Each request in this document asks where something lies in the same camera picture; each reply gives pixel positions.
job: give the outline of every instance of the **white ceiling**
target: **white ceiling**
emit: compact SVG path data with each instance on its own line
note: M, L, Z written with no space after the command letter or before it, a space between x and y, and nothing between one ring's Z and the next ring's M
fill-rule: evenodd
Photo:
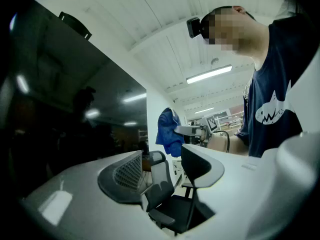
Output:
M254 66L247 57L204 45L201 38L190 39L186 20L203 17L225 5L246 8L259 22L270 24L283 0L77 0L82 10L111 30L119 42L150 70L168 95L180 103L187 118L195 111L215 107L215 111L243 102L245 84ZM218 62L211 65L211 60ZM187 84L186 78L229 65L231 72Z

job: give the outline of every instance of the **ceiling light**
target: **ceiling light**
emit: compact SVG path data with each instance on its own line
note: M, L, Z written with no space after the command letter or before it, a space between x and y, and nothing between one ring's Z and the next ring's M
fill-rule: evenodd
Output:
M229 72L231 69L232 69L232 65L219 67L219 68L216 68L214 70L210 70L208 72L189 77L189 78L186 79L186 82L188 84L192 84L194 82L197 82L197 81L200 81L200 80L203 80L203 79L206 79L206 78L210 78L210 77L213 77L213 76L216 76L216 75L220 75L222 73Z
M137 95L137 96L134 96L134 97L131 97L131 98L126 98L123 101L124 102L133 102L133 101L140 100L140 99L143 99L143 98L146 98L146 97L147 97L147 94L144 93L144 94L140 94L140 95Z
M12 30L14 29L16 16L17 16L17 14L15 14L15 15L13 16L13 18L11 19L11 21L10 21L10 25L9 25L10 31L12 31Z
M87 112L85 112L85 117L89 119L96 118L99 115L100 115L100 112L96 108L89 109Z
M200 111L197 111L197 112L194 112L195 114L198 114L198 113L201 113L201 112L205 112L205 111L208 111L208 110L213 110L214 107L211 107L211 108L207 108L207 109L204 109L204 110L200 110Z
M29 86L27 84L27 81L23 75L18 75L16 77L16 80L18 82L18 87L24 94L27 94L29 92Z
M125 122L123 125L125 125L125 126L134 126L136 124L137 124L137 122Z

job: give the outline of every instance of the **white wall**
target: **white wall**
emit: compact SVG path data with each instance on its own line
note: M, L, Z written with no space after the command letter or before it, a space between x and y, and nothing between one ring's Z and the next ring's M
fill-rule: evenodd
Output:
M133 55L117 40L112 30L108 29L99 18L88 9L89 2L85 0L36 0L56 16L60 12L68 13L81 21L92 33L90 42L101 52L118 64L124 71L138 81L147 91L147 126L149 150L160 150L165 153L162 145L156 145L158 133L158 117L167 108L173 108L179 115L181 123L185 125L185 112L175 104L161 89L153 75L144 65L137 61Z

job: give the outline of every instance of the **man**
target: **man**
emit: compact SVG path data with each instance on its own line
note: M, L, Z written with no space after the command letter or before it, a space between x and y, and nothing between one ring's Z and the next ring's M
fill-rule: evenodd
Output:
M206 43L219 44L254 61L254 73L244 90L244 124L230 137L229 152L261 157L302 128L286 94L304 72L319 45L313 27L299 13L257 22L241 6L214 9L200 23ZM207 148L225 152L227 138L213 134Z
M101 136L97 126L86 117L86 111L95 100L96 90L87 86L73 98L73 112L57 127L57 152L50 160L50 168L54 175L63 170L82 163L96 160L100 156Z

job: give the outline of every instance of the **shark graphic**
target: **shark graphic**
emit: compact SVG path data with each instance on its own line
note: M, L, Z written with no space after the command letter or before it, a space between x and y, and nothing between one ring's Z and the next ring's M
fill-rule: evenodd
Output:
M272 125L278 121L285 110L290 110L295 113L294 108L287 100L288 91L291 90L291 80L286 89L284 101L277 99L276 91L273 91L271 100L263 104L255 113L255 119L264 125Z

